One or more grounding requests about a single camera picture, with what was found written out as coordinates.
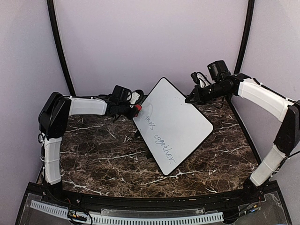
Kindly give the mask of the red bone-shaped eraser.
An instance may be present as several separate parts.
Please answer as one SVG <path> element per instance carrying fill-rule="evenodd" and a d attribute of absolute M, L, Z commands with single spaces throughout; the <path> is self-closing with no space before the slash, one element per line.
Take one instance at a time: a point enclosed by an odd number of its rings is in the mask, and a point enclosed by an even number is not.
<path fill-rule="evenodd" d="M 134 106 L 134 117 L 137 117 L 142 107 L 140 105 Z"/>

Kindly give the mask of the white whiteboard black frame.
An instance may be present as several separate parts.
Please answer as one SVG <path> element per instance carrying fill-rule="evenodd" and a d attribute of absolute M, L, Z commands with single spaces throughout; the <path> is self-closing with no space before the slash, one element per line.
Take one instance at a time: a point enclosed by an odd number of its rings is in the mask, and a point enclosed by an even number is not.
<path fill-rule="evenodd" d="M 161 173 L 170 175 L 213 132 L 213 124 L 166 78 L 161 78 L 133 119 Z"/>

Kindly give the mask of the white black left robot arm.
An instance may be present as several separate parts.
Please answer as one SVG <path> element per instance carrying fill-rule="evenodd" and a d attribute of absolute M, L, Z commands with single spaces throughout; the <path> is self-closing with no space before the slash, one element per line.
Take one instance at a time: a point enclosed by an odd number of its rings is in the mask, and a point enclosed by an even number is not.
<path fill-rule="evenodd" d="M 143 97 L 141 90 L 86 97 L 53 92 L 38 117 L 43 182 L 51 186 L 61 183 L 60 147 L 64 134 L 68 132 L 70 117 L 95 115 L 118 120 L 120 116 L 125 116 L 131 120 L 141 110 Z"/>

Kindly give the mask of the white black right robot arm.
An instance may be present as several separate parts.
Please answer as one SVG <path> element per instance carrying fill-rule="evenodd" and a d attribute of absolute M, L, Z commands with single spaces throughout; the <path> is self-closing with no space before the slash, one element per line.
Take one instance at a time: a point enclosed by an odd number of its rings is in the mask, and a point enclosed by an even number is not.
<path fill-rule="evenodd" d="M 250 175 L 250 183 L 240 191 L 239 199 L 250 203 L 257 196 L 256 187 L 279 172 L 283 164 L 296 155 L 294 150 L 300 142 L 300 103 L 271 91 L 256 79 L 245 74 L 223 73 L 214 83 L 205 84 L 205 76 L 194 72 L 191 77 L 194 89 L 186 98 L 186 103 L 204 105 L 218 97 L 236 96 L 241 103 L 246 100 L 247 109 L 238 107 L 238 114 L 248 125 L 247 131 L 254 138 L 256 147 L 264 156 L 262 162 Z"/>

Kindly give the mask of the black right whiteboard foot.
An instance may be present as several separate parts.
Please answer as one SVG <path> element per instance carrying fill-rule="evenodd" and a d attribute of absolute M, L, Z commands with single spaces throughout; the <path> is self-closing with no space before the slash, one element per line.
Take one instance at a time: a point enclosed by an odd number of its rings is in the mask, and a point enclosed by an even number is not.
<path fill-rule="evenodd" d="M 153 156 L 152 156 L 152 154 L 150 152 L 148 152 L 147 155 L 146 155 L 146 158 L 147 159 L 151 159 L 151 158 L 153 158 Z"/>

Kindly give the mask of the black curved front rail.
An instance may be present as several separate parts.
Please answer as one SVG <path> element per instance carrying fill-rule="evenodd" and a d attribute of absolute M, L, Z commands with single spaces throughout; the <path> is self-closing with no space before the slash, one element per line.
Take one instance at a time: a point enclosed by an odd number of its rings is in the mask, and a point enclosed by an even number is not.
<path fill-rule="evenodd" d="M 205 210 L 231 210 L 237 207 L 258 203 L 265 200 L 263 192 L 255 195 L 246 195 L 242 190 L 230 191 L 220 194 L 197 195 L 190 197 L 171 198 L 128 198 L 109 197 L 59 189 L 57 194 L 51 193 L 47 188 L 36 185 L 33 190 L 42 196 L 43 200 L 71 206 L 72 209 L 85 209 L 90 211 L 112 210 L 187 210 L 204 208 Z"/>

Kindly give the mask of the black right corner post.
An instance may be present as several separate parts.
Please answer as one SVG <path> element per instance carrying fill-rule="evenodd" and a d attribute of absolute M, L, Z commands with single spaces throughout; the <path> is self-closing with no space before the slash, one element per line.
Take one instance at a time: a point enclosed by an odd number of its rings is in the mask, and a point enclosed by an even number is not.
<path fill-rule="evenodd" d="M 235 74 L 238 74 L 241 71 L 242 63 L 244 60 L 244 56 L 248 44 L 248 38 L 250 34 L 251 23 L 252 23 L 252 18 L 254 13 L 254 6 L 255 6 L 255 0 L 248 0 L 245 24 L 242 33 L 241 43 L 240 43 L 240 49 L 239 49 L 239 53 L 238 53 L 238 57 L 234 69 Z"/>

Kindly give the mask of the black corner post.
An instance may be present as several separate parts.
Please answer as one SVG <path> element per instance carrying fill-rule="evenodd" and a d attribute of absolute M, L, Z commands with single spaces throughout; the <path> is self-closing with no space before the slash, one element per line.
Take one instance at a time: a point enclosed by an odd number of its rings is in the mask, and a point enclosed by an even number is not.
<path fill-rule="evenodd" d="M 49 14 L 49 19 L 50 19 L 50 24 L 52 28 L 52 35 L 54 38 L 54 43 L 56 46 L 56 51 L 57 55 L 59 57 L 60 61 L 60 66 L 64 75 L 64 79 L 67 85 L 67 89 L 69 91 L 69 94 L 71 96 L 76 96 L 74 85 L 71 79 L 71 75 L 69 73 L 69 69 L 67 66 L 67 61 L 65 58 L 61 38 L 60 38 L 60 32 L 59 32 L 59 27 L 57 23 L 57 17 L 56 17 L 56 12 L 55 12 L 55 7 L 54 7 L 54 1 L 53 0 L 47 0 L 47 8 L 48 8 L 48 14 Z"/>
<path fill-rule="evenodd" d="M 240 43 L 240 49 L 239 49 L 239 53 L 238 53 L 238 57 L 234 69 L 235 74 L 238 74 L 241 71 L 242 63 L 244 60 L 244 56 L 248 44 L 248 38 L 250 34 L 251 23 L 252 23 L 252 18 L 254 13 L 254 6 L 255 6 L 255 0 L 248 0 L 245 24 L 242 33 L 241 43 Z"/>

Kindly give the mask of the black left corner post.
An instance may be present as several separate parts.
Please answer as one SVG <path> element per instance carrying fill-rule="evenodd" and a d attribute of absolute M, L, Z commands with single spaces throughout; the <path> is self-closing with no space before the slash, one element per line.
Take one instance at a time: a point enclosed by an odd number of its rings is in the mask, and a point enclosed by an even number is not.
<path fill-rule="evenodd" d="M 52 35 L 54 38 L 54 43 L 56 46 L 56 51 L 57 55 L 59 57 L 60 61 L 60 66 L 64 75 L 64 79 L 67 85 L 67 89 L 69 91 L 69 94 L 71 96 L 76 96 L 74 85 L 71 79 L 71 75 L 69 73 L 69 69 L 67 66 L 67 61 L 65 58 L 61 38 L 60 38 L 60 32 L 59 32 L 59 27 L 57 23 L 57 17 L 56 17 L 56 12 L 55 12 L 55 7 L 54 7 L 54 1 L 53 0 L 47 0 L 47 8 L 48 8 L 48 14 L 49 14 L 49 19 L 50 19 L 50 24 L 52 28 Z"/>

